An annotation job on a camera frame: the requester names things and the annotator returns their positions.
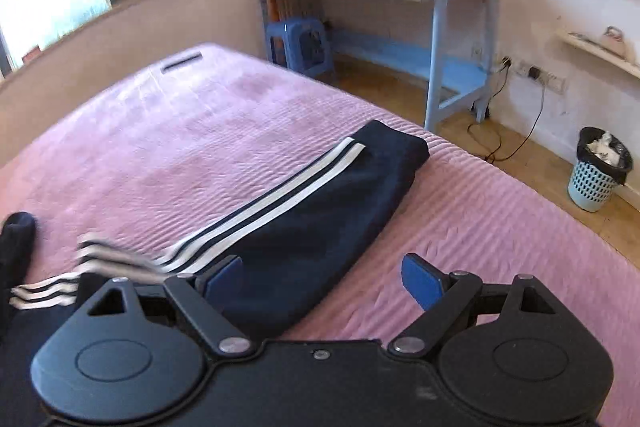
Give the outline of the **navy striped track pants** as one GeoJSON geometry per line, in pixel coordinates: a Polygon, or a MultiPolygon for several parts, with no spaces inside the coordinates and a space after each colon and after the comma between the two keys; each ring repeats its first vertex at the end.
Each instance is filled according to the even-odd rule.
{"type": "Polygon", "coordinates": [[[1,228],[2,424],[70,414],[125,425],[172,409],[204,376],[208,354],[164,280],[238,256],[242,286],[222,315],[253,340],[280,336],[372,245],[428,156],[423,139],[370,121],[158,258],[87,236],[73,269],[35,283],[26,277],[38,223],[12,213],[1,228]]]}

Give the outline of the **blue plastic stool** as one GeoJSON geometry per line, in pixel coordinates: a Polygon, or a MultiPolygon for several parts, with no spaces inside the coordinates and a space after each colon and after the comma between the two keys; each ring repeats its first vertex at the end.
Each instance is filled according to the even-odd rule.
{"type": "Polygon", "coordinates": [[[307,77],[335,72],[326,28],[316,18],[288,18],[266,26],[266,48],[272,64],[307,77]]]}

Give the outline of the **white wall shelf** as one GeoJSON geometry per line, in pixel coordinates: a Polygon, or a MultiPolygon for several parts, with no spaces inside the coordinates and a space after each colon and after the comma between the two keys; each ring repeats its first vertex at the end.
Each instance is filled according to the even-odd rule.
{"type": "Polygon", "coordinates": [[[576,34],[576,32],[566,31],[563,29],[555,31],[555,35],[569,46],[574,46],[574,48],[578,50],[600,58],[600,60],[617,67],[634,78],[640,78],[639,66],[636,63],[629,62],[626,58],[620,57],[615,53],[602,48],[599,43],[595,43],[583,35],[576,34]]]}

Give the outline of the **pink quilted bed cover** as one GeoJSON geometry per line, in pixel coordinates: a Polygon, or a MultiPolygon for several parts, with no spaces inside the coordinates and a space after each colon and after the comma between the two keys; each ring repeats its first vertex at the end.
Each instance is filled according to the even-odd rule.
{"type": "MultiPolygon", "coordinates": [[[[70,272],[81,234],[150,256],[266,193],[379,120],[416,124],[257,58],[204,44],[174,70],[154,65],[80,106],[1,170],[1,210],[31,212],[30,283],[70,272]]],[[[419,315],[400,283],[404,254],[488,282],[536,275],[614,364],[601,413],[639,421],[639,271],[531,188],[425,133],[425,166],[385,230],[293,339],[390,340],[419,315]]]]}

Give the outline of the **black phone on bed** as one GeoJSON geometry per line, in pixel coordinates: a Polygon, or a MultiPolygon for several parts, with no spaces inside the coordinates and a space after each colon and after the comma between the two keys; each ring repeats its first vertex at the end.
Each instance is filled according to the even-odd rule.
{"type": "Polygon", "coordinates": [[[169,72],[170,70],[174,70],[180,67],[184,67],[188,64],[197,62],[199,60],[201,60],[201,58],[203,57],[203,55],[201,54],[201,52],[198,53],[192,53],[190,55],[184,56],[179,58],[179,60],[177,61],[173,61],[171,63],[167,63],[162,67],[162,73],[166,74],[166,72],[169,72]]]}

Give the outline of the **mesh waste bin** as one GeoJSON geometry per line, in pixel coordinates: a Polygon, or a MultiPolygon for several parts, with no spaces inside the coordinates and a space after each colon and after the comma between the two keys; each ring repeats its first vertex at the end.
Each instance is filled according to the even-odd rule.
{"type": "Polygon", "coordinates": [[[634,169],[634,160],[622,141],[596,127],[579,131],[576,164],[567,193],[576,206],[589,212],[599,211],[616,189],[624,185],[634,169]]]}

